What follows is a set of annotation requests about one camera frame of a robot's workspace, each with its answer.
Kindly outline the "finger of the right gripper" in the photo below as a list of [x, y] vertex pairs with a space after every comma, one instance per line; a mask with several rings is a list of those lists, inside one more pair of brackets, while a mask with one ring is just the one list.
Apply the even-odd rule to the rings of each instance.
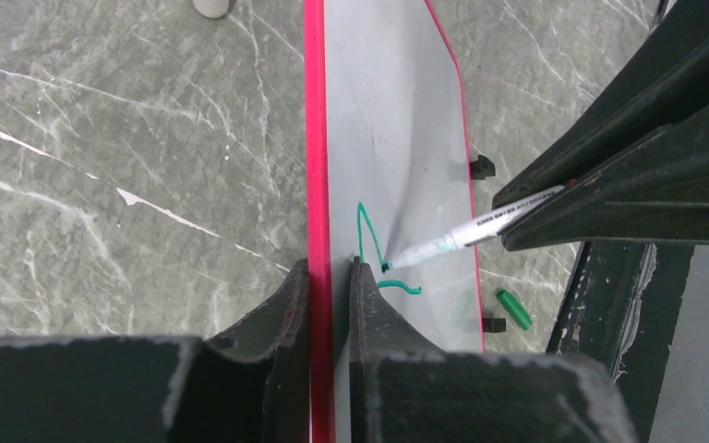
[[580, 178], [709, 104], [709, 1], [678, 1], [573, 126], [494, 197], [496, 208]]
[[582, 175], [501, 236], [509, 251], [594, 240], [709, 245], [709, 104]]

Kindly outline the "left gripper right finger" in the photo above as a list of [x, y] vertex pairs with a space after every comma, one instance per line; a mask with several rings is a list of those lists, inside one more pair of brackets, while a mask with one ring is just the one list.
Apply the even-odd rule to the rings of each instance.
[[355, 258], [349, 288], [355, 442], [632, 442], [635, 426], [598, 362], [448, 352], [382, 296]]

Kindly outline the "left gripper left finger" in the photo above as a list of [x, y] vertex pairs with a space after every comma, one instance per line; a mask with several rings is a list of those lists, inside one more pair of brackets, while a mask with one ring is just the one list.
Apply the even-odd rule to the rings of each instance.
[[0, 442], [305, 442], [305, 260], [228, 329], [0, 338]]

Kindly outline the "green marker cap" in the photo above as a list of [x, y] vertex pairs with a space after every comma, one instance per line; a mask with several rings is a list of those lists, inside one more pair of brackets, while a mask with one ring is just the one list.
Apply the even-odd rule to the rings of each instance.
[[533, 326], [531, 316], [518, 298], [510, 291], [499, 289], [496, 291], [495, 296], [521, 329], [529, 330]]

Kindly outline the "white green marker pen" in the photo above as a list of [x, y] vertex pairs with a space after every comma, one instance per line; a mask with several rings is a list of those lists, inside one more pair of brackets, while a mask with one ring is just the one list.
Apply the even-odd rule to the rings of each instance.
[[552, 186], [504, 207], [484, 213], [464, 224], [451, 228], [437, 238], [404, 249], [397, 256], [387, 259], [381, 265], [381, 269], [389, 271], [412, 267], [435, 257], [499, 237], [508, 227], [564, 189], [565, 186]]

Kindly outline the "pink framed whiteboard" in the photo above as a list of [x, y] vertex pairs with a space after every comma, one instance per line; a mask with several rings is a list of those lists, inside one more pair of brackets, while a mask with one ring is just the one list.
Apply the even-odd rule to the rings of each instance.
[[349, 440], [354, 257], [426, 338], [480, 352], [472, 248], [406, 269], [380, 262], [475, 215], [463, 80], [428, 1], [306, 1], [311, 438]]

